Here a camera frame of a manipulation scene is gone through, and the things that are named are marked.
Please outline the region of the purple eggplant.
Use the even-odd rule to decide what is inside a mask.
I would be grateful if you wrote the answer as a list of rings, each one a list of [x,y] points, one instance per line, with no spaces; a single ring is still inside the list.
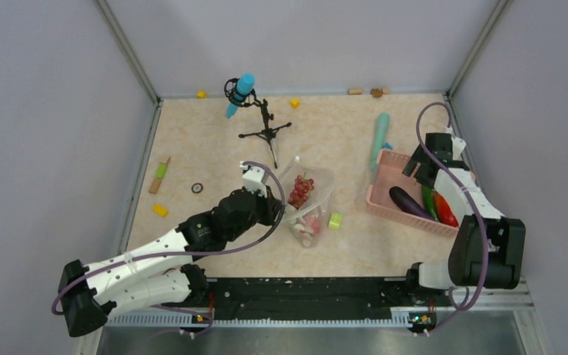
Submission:
[[[393,186],[389,189],[389,196],[393,203],[404,213],[415,215],[417,217],[425,218],[435,221],[425,210],[420,206],[404,189],[398,186]]]

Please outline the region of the red grape bunch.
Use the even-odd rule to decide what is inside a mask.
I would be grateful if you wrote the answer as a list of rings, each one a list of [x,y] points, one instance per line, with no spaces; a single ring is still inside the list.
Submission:
[[[309,178],[306,173],[298,175],[294,179],[294,186],[288,195],[287,203],[299,210],[308,202],[313,191],[314,179]]]

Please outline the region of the clear zip top bag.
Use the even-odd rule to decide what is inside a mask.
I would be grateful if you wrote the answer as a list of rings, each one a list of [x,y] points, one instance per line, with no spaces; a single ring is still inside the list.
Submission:
[[[309,166],[298,155],[279,176],[285,192],[281,226],[305,248],[314,247],[328,228],[335,174],[330,169]]]

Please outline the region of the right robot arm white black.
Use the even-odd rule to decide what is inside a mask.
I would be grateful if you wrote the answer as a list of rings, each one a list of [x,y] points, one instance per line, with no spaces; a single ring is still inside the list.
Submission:
[[[443,197],[459,222],[448,259],[418,264],[418,276],[404,284],[414,305],[425,304],[434,289],[514,289],[521,278],[526,226],[494,207],[467,164],[455,159],[454,146],[463,143],[447,132],[428,133],[402,172]]]

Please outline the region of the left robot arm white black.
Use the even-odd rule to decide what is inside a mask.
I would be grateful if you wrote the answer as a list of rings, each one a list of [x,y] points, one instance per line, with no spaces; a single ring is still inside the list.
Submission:
[[[223,255],[228,243],[256,225],[272,234],[285,202],[234,190],[209,211],[193,215],[154,241],[101,262],[65,265],[53,313],[63,316],[70,337],[82,337],[130,311],[170,304],[195,307],[209,294],[205,271],[196,261]]]

